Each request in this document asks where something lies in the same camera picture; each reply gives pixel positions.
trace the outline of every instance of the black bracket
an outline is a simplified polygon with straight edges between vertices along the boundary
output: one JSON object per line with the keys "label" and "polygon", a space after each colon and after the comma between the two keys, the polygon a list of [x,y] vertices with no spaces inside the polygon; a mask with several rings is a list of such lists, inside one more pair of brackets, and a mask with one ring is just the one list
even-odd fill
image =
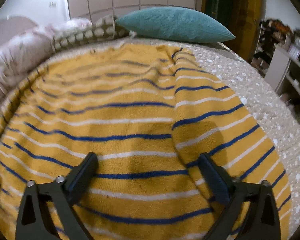
{"label": "black bracket", "polygon": [[207,153],[200,155],[198,166],[216,201],[226,206],[203,240],[226,240],[244,202],[250,206],[236,240],[281,239],[279,214],[268,181],[253,184],[231,178]]}
{"label": "black bracket", "polygon": [[[60,239],[47,202],[53,202],[70,240],[93,240],[72,206],[78,203],[96,172],[98,159],[89,153],[66,177],[37,185],[27,183],[17,219],[16,240]],[[198,166],[216,201],[225,206],[203,240],[226,240],[244,202],[250,206],[236,240],[280,240],[280,222],[272,187],[268,181],[252,184],[240,181],[217,166],[208,154],[201,154]]]}
{"label": "black bracket", "polygon": [[16,240],[60,239],[47,202],[54,203],[64,231],[71,240],[93,240],[72,206],[88,188],[97,167],[97,156],[89,153],[66,177],[59,176],[53,182],[39,185],[33,180],[29,181],[18,213]]}

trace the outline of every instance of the teal pillow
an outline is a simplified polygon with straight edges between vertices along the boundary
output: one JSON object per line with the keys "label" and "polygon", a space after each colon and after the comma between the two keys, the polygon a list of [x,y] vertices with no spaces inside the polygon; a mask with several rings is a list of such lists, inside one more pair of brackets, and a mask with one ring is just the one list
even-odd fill
{"label": "teal pillow", "polygon": [[128,13],[116,20],[129,31],[156,39],[210,43],[235,36],[210,16],[182,7],[152,7]]}

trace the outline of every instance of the white wall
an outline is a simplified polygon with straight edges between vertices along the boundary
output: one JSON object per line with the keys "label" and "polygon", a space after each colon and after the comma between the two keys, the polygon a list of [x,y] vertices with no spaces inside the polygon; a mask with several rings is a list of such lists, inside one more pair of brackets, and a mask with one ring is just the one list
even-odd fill
{"label": "white wall", "polygon": [[[55,2],[57,6],[50,8],[49,2]],[[6,0],[0,8],[0,19],[7,16],[25,16],[38,25],[58,24],[70,19],[67,0]]]}
{"label": "white wall", "polygon": [[266,0],[265,6],[265,18],[279,19],[292,30],[300,29],[300,14],[290,0]]}

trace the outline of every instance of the light switch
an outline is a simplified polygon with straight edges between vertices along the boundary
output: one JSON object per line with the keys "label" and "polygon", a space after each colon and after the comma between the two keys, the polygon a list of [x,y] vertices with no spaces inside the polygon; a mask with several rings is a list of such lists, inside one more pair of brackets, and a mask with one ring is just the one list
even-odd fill
{"label": "light switch", "polygon": [[49,7],[55,8],[55,7],[57,7],[57,3],[56,2],[50,2]]}

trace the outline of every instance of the yellow striped towel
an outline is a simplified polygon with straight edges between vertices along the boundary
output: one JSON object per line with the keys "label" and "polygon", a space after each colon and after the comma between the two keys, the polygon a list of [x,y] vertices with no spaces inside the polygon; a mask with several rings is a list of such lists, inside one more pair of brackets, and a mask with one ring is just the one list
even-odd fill
{"label": "yellow striped towel", "polygon": [[91,52],[32,73],[16,95],[16,113],[6,127],[0,122],[0,230],[8,239],[26,182],[66,175],[88,152],[99,168],[74,209],[95,239],[201,239],[223,208],[197,166],[203,152],[231,176],[272,184],[287,239],[290,188],[273,143],[190,51]]}

